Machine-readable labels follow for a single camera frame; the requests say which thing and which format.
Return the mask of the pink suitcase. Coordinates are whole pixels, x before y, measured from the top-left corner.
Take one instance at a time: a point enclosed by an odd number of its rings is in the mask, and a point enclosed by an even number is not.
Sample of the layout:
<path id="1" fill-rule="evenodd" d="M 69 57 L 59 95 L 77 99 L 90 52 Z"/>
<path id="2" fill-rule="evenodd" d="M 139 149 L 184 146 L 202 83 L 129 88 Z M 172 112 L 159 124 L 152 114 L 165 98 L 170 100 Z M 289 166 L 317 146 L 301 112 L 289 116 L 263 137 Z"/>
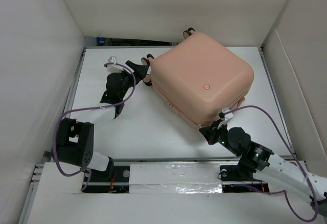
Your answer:
<path id="1" fill-rule="evenodd" d="M 168 106 L 194 127 L 207 127 L 224 108 L 237 108 L 254 80 L 252 67 L 210 36 L 188 28 L 184 41 L 141 59 L 150 71 L 143 79 Z"/>

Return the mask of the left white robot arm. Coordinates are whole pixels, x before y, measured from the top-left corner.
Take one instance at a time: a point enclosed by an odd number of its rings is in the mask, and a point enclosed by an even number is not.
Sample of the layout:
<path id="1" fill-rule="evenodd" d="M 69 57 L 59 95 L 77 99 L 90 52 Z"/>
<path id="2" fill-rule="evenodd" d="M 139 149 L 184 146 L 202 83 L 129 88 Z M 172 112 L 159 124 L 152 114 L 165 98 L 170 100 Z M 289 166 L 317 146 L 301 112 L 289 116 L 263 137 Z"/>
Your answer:
<path id="1" fill-rule="evenodd" d="M 110 158 L 94 150 L 95 131 L 101 119 L 106 116 L 116 119 L 122 113 L 136 85 L 145 79 L 149 65 L 147 60 L 142 64 L 130 60 L 119 64 L 115 57 L 110 57 L 104 65 L 109 74 L 99 104 L 71 109 L 61 115 L 54 132 L 53 159 L 62 175 L 74 176 L 61 167 L 61 163 L 66 163 L 79 167 L 77 173 L 96 172 L 102 181 L 112 179 L 114 169 L 110 166 Z"/>

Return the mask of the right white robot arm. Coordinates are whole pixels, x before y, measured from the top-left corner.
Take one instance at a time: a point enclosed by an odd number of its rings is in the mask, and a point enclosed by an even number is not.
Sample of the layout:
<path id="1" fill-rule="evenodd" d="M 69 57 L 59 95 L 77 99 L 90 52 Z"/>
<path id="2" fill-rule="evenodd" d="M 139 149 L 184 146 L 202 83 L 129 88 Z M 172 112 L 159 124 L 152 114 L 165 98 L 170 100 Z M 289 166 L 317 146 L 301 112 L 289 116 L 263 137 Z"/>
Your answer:
<path id="1" fill-rule="evenodd" d="M 251 136 L 240 127 L 227 128 L 219 121 L 199 129 L 208 144 L 219 143 L 239 158 L 233 175 L 241 181 L 262 180 L 282 186 L 313 210 L 326 216 L 326 178 L 301 170 L 299 166 L 285 161 L 271 149 L 251 140 Z"/>

